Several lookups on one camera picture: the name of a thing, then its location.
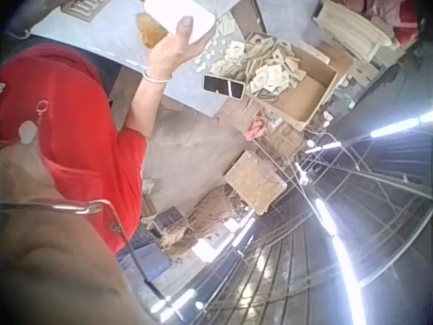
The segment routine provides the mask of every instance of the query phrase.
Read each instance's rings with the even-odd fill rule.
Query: cardboard box
[[[266,134],[266,139],[284,161],[284,166],[292,161],[304,144],[303,133],[293,129],[287,123],[280,124],[274,131]]]
[[[299,69],[306,71],[304,80],[296,88],[284,91],[272,103],[264,102],[253,95],[250,96],[256,102],[280,115],[295,129],[302,131],[335,85],[337,72],[296,46],[292,45],[292,50],[301,60]]]
[[[333,86],[337,85],[341,78],[346,76],[353,64],[353,59],[345,51],[339,51],[326,42],[321,42],[317,49],[330,58],[329,65],[337,71],[338,75]]]

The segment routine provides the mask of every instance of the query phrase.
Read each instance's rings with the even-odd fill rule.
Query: finger
[[[192,26],[193,18],[191,16],[182,17],[182,19],[177,23],[175,44],[179,51],[188,46],[189,38],[192,33]]]

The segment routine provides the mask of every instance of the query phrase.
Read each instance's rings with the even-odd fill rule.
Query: fluorescent light
[[[340,264],[343,275],[344,285],[346,286],[353,325],[365,325],[365,311],[363,298],[361,295],[361,288],[359,286],[346,248],[338,236],[334,236],[332,238],[332,244],[336,250],[338,263]]]
[[[197,244],[193,246],[192,251],[205,263],[214,260],[214,249],[203,238],[198,240]]]
[[[322,147],[316,147],[313,149],[308,149],[307,151],[305,151],[306,154],[310,154],[311,152],[316,152],[316,151],[320,151],[322,150]]]
[[[229,218],[224,225],[230,232],[236,232],[239,229],[239,224],[233,218]]]
[[[161,308],[163,308],[166,304],[166,301],[170,301],[171,297],[167,296],[166,300],[159,300],[159,302],[157,302],[151,309],[150,312],[151,313],[156,313],[157,311],[159,311]]]
[[[173,303],[173,308],[167,308],[161,313],[161,322],[165,322],[166,320],[168,320],[175,313],[175,310],[181,309],[184,304],[186,304],[192,297],[194,297],[195,293],[196,291],[194,289],[186,290],[186,292]]]
[[[251,228],[252,224],[255,222],[255,218],[252,218],[248,221],[245,228],[237,235],[236,239],[231,243],[233,247],[236,247],[241,242],[242,238],[246,235],[248,230]]]
[[[218,247],[218,249],[216,251],[213,251],[212,253],[210,253],[209,258],[208,258],[208,262],[213,262],[216,259],[216,257],[221,254],[223,249],[231,242],[231,240],[233,238],[235,238],[235,234],[230,234],[229,237],[227,237],[224,240],[224,242]]]
[[[400,131],[416,127],[419,124],[418,118],[409,118],[401,122],[387,125],[386,127],[381,127],[380,129],[374,130],[370,133],[371,137],[381,137],[383,135],[393,134]]]
[[[422,114],[419,117],[419,120],[421,122],[423,122],[423,123],[427,123],[427,122],[433,121],[433,110],[431,112],[429,112],[429,113]]]
[[[304,173],[304,171],[302,170],[302,168],[300,168],[300,165],[298,164],[298,162],[295,162],[295,166],[296,166],[296,169],[298,169],[298,172]]]
[[[319,210],[320,216],[321,216],[321,224],[326,229],[329,235],[336,236],[337,235],[337,227],[334,223],[334,220],[331,217],[331,214],[329,213],[328,209],[325,206],[325,203],[318,198],[316,199],[316,207],[317,210]]]
[[[239,222],[239,228],[243,228],[247,221],[251,218],[252,214],[254,213],[254,209],[252,209],[248,214]]]
[[[297,162],[295,162],[295,166],[296,166],[296,169],[298,169],[298,172],[300,174],[299,184],[302,186],[306,185],[309,182],[309,178],[306,176],[306,172],[302,170],[302,168],[300,167],[300,165]]]
[[[247,241],[247,243],[246,243],[245,249],[247,249],[248,246],[250,246],[250,244],[251,244],[253,238],[254,238],[254,235],[251,235],[250,239],[248,239],[248,241]]]
[[[196,308],[198,309],[198,310],[202,310],[203,309],[203,303],[201,303],[201,302],[199,302],[199,301],[196,301]]]
[[[337,141],[337,142],[332,142],[330,144],[326,144],[322,147],[322,149],[330,149],[330,148],[336,148],[336,147],[341,147],[341,142]]]

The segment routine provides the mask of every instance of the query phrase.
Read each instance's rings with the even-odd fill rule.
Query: person
[[[1,202],[104,199],[130,238],[139,224],[146,144],[166,83],[214,32],[189,44],[192,26],[192,17],[183,17],[176,35],[152,50],[119,132],[96,68],[78,52],[40,45],[4,63]],[[87,218],[24,207],[0,211],[2,317],[12,324],[150,324],[114,258],[125,244],[112,227],[117,221],[110,209]]]
[[[412,42],[418,37],[416,0],[336,0],[367,19],[381,18],[394,29],[395,46]]]

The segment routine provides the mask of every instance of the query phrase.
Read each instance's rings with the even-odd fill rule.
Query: table
[[[225,13],[231,17],[229,10],[239,0],[197,2],[216,12],[218,17]],[[149,50],[142,45],[141,33],[135,24],[135,15],[139,12],[143,12],[140,0],[111,0],[92,22],[88,23],[66,15],[60,8],[56,8],[32,29],[32,33],[80,47],[142,73],[147,68]],[[202,60],[206,61],[206,69],[203,72],[196,72],[197,65],[193,60],[185,63],[174,73],[164,94],[205,115],[214,116],[227,97],[204,91],[203,75],[213,62],[222,58],[220,50],[230,41],[243,39],[239,27],[236,25],[235,32],[225,39],[226,45],[218,41],[218,45],[208,49],[216,53],[209,60],[206,60],[206,54],[202,56]]]

